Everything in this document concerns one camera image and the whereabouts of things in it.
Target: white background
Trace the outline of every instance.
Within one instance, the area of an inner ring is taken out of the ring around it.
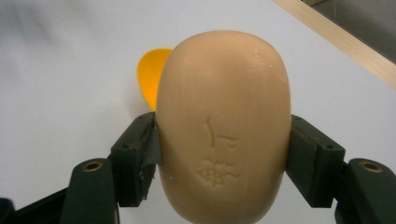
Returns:
[[[149,111],[136,82],[140,57],[211,30],[270,42],[287,67],[292,113],[346,148],[396,170],[396,91],[270,0],[2,1],[0,197],[17,209],[63,189],[74,166],[105,158]],[[121,223],[187,223],[160,178]],[[285,175],[260,223],[334,223]]]

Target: beige soap bar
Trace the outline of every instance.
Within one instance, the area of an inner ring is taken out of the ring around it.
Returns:
[[[290,88],[276,50],[233,31],[195,35],[169,56],[157,111],[161,180],[192,223],[254,223],[271,207],[290,134]]]

